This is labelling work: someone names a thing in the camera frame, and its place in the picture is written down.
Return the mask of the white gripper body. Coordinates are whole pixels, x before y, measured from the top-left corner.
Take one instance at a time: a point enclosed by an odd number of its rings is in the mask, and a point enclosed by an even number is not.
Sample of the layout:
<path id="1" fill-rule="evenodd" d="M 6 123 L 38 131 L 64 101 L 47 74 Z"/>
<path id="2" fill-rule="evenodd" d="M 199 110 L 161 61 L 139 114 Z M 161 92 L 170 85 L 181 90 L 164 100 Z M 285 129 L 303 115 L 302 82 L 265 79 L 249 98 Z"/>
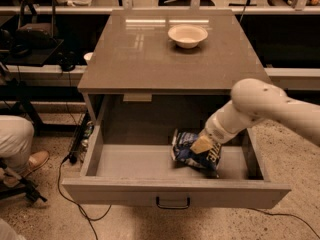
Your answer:
<path id="1" fill-rule="evenodd" d="M 211 141 L 227 143 L 244 129 L 251 128 L 263 119 L 239 112 L 232 101 L 213 113 L 205 123 L 203 134 Z"/>

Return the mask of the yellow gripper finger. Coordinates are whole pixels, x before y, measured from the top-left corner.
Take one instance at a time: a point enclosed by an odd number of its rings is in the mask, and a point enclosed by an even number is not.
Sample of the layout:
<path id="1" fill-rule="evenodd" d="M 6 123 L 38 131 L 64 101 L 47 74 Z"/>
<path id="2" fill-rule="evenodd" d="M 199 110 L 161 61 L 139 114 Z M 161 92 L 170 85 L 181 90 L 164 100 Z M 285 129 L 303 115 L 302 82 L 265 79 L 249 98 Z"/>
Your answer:
<path id="1" fill-rule="evenodd" d="M 192 152 L 195 154 L 206 152 L 212 148 L 213 142 L 206 135 L 200 135 L 190 147 Z"/>

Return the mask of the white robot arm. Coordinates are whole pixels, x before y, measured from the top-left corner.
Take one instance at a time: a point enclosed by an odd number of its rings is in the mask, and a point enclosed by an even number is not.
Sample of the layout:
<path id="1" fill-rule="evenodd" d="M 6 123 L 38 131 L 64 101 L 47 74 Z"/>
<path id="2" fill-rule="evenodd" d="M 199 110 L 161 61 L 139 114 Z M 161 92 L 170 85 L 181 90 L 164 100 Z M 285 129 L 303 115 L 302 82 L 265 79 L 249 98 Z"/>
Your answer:
<path id="1" fill-rule="evenodd" d="M 230 101 L 206 121 L 191 145 L 195 154 L 233 139 L 244 129 L 270 119 L 311 143 L 320 145 L 320 106 L 295 100 L 279 87 L 257 79 L 243 79 L 231 89 Z"/>

